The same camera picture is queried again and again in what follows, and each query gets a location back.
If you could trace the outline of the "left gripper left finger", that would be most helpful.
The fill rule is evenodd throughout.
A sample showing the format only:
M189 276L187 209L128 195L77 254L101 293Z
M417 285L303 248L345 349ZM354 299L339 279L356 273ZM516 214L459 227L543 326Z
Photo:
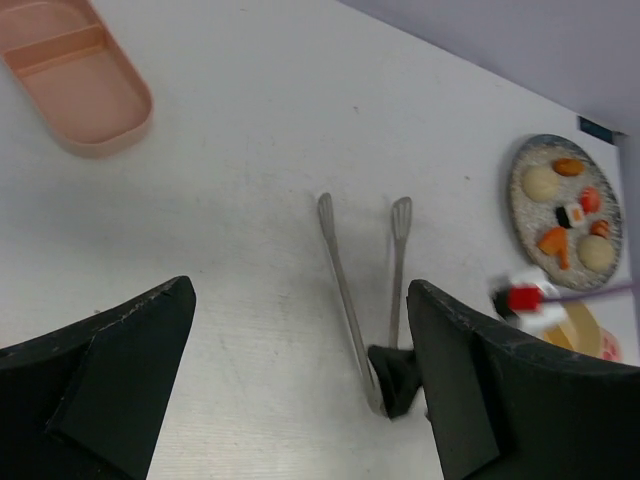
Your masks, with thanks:
M179 276L2 349L2 478L146 478L193 318Z

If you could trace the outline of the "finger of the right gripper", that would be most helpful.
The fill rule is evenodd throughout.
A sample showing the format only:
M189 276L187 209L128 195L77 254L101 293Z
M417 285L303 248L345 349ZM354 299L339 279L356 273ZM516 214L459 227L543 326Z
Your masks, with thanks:
M367 356L378 379L386 416L397 419L406 415L423 387L415 351L370 345Z

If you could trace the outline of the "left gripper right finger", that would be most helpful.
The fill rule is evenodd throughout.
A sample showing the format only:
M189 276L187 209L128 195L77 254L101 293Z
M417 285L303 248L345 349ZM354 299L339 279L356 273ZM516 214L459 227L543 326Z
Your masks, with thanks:
M447 479L635 479L639 370L575 353L409 286L408 318Z

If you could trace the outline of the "sushi roll toy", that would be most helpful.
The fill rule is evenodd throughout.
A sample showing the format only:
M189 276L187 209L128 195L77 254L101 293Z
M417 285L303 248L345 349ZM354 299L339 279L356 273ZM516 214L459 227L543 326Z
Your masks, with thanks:
M555 209L555 216L560 227L565 229L579 228L585 224L585 213L579 203L566 203Z

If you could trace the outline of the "small salmon sushi toy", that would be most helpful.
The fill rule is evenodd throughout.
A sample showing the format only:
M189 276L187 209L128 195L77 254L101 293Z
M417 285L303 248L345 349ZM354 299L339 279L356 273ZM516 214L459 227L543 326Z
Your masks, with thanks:
M610 236L609 223L604 219L596 220L591 224L589 233L594 236L608 239Z

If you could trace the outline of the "rice ball toy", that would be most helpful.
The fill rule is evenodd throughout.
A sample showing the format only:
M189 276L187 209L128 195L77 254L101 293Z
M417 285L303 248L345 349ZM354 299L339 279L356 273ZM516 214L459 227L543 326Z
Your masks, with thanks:
M543 165L529 167L521 184L526 196L536 203L554 199L559 189L558 175L552 168Z
M606 272L615 260L615 250L611 243L597 235L583 237L578 242L577 254L587 269L597 273Z

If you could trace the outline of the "pink lunch box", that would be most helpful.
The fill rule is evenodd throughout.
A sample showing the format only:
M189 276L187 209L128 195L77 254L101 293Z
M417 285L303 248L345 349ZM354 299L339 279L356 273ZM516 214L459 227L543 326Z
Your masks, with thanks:
M1 60L56 142L105 158L147 134L150 89L89 1L4 1Z

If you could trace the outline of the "yellow lunch box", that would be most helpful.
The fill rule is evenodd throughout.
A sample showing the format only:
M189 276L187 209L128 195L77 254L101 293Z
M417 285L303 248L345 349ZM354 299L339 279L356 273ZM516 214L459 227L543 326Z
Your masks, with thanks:
M567 319L544 331L542 339L573 352L598 357L601 330L589 308L582 302L565 303L563 307Z

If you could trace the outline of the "pink perforated lid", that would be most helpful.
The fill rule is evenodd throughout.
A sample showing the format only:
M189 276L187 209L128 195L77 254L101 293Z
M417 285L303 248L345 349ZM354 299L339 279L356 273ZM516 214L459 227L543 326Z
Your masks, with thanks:
M598 358L615 363L621 363L623 360L622 350L617 338L604 328L600 328Z

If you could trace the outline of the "orange fried shrimp toy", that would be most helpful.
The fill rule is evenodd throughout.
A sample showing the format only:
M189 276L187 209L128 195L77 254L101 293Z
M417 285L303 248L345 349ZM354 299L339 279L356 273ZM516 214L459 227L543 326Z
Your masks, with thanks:
M545 255L557 257L561 270L570 268L568 230L562 226L548 230L538 241L537 248Z

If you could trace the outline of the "grey speckled plate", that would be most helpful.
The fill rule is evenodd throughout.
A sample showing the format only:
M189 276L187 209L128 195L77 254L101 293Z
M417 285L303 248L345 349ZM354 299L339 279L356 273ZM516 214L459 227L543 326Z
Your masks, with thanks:
M552 134L524 141L511 162L507 195L522 248L553 283L588 291L613 278L624 243L622 209L580 146Z

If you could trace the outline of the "fried nugget toy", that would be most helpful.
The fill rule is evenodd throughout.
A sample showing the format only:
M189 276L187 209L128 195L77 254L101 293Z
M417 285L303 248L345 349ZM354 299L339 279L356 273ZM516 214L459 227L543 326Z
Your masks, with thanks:
M575 158L559 158L553 162L552 168L563 177L577 177L585 171L584 163Z

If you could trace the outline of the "right blue table label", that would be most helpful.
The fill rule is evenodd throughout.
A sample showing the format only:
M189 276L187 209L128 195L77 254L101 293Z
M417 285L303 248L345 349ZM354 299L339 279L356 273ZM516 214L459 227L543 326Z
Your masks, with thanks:
M578 117L578 128L581 132L597 138L605 143L615 144L615 133L583 116Z

